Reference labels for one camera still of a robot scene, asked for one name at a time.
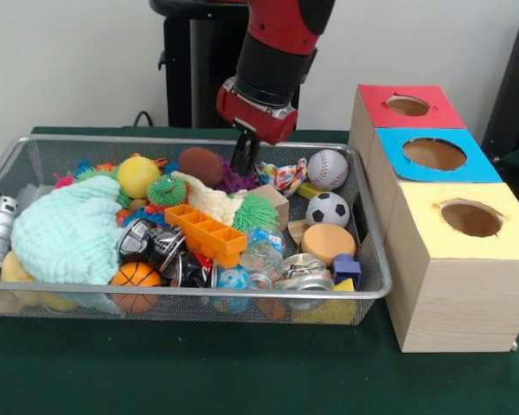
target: light blue knitted cloth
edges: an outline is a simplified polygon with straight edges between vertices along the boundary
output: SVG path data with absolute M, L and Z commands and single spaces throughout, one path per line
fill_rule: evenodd
M 115 180 L 97 176 L 31 204 L 11 233 L 23 268 L 41 283 L 108 284 L 119 269 L 119 189 Z

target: white wall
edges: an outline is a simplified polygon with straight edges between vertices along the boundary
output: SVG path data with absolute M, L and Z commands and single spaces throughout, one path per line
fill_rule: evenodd
M 482 140 L 519 28 L 519 0 L 336 0 L 300 128 L 347 129 L 356 84 L 438 84 Z
M 300 128 L 349 128 L 358 83 L 444 87 L 482 138 L 519 0 L 337 0 Z M 147 0 L 0 1 L 0 152 L 34 125 L 166 123 L 163 18 Z

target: soccer ball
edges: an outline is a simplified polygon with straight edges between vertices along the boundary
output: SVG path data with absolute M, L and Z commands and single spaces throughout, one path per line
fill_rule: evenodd
M 310 200 L 308 210 L 305 211 L 305 220 L 311 227 L 318 223 L 346 227 L 349 222 L 348 203 L 334 193 L 320 193 Z

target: wire basket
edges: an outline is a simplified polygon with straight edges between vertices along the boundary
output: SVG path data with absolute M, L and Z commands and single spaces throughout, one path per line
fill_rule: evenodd
M 89 165 L 121 163 L 138 152 L 151 159 L 176 160 L 189 146 L 206 147 L 230 158 L 233 141 L 133 137 L 29 136 L 13 142 L 0 157 L 0 195 L 32 200 L 49 191 L 60 176 L 87 159 Z M 322 149 L 337 150 L 349 163 L 338 190 L 351 212 L 348 230 L 357 242 L 362 278 L 356 292 L 216 290 L 112 285 L 19 284 L 0 282 L 0 316 L 133 319 L 202 322 L 358 324 L 377 298 L 392 286 L 375 211 L 359 156 L 339 144 L 262 145 L 258 159 L 284 166 Z M 290 199 L 290 220 L 304 218 L 308 201 Z M 285 257 L 298 247 L 285 231 Z M 126 312 L 119 302 L 146 303 L 144 312 Z

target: orange ice cube tray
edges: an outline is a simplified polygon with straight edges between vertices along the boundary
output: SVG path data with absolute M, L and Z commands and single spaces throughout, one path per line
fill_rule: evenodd
M 237 266 L 240 253 L 247 248 L 244 233 L 223 225 L 189 205 L 168 207 L 165 209 L 165 221 L 183 230 L 189 249 L 217 259 L 217 263 L 225 268 Z

